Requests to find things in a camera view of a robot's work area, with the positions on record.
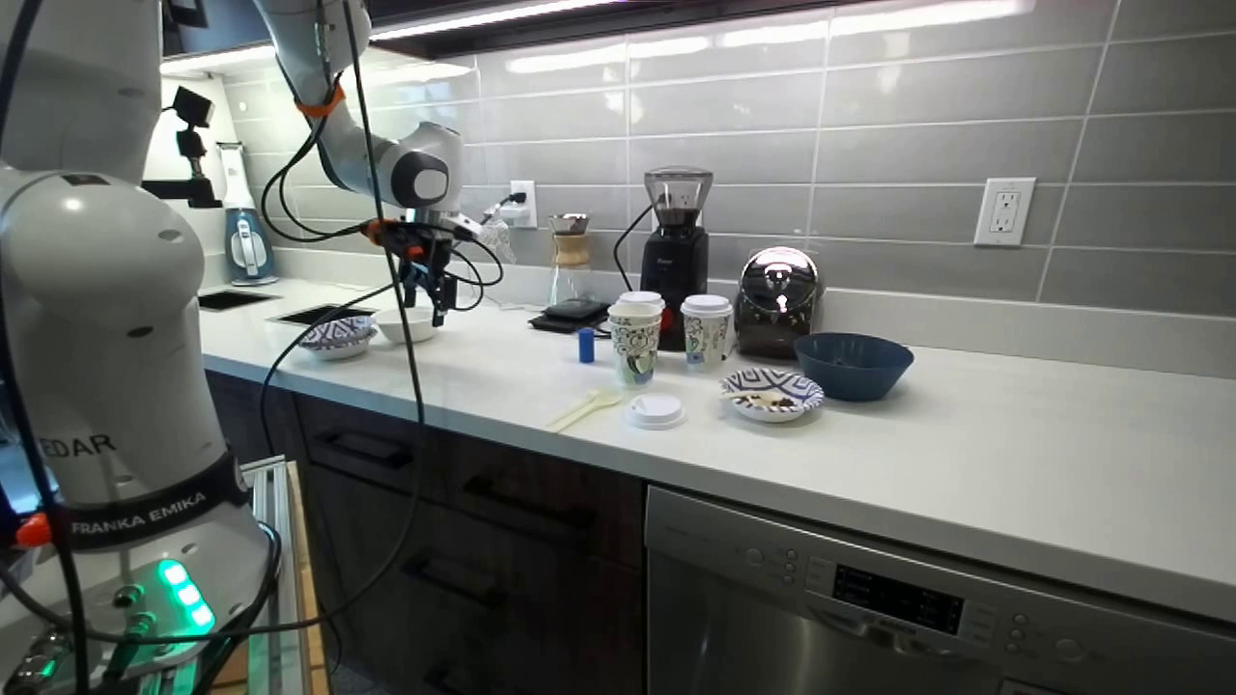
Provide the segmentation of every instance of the white plate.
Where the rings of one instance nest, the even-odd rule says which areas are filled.
[[[748,421],[796,421],[821,400],[799,371],[754,368],[727,377],[728,409]]]

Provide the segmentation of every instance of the coffee maker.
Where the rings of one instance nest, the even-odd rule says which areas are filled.
[[[646,243],[639,290],[664,299],[660,349],[682,350],[682,299],[705,290],[705,232],[699,210],[711,171],[650,171],[646,173],[657,232]]]

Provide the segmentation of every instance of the dishwasher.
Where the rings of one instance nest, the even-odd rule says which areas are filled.
[[[650,695],[1233,695],[1236,628],[650,492]]]

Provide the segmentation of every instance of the blue bowl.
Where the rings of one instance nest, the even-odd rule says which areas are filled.
[[[835,400],[879,400],[914,350],[879,337],[809,331],[796,341],[799,371]]]

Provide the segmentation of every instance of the small cup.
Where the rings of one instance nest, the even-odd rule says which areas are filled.
[[[660,295],[616,295],[608,307],[614,368],[625,385],[651,382],[660,349]]]
[[[728,359],[733,307],[722,295],[682,303],[688,371],[713,371]]]

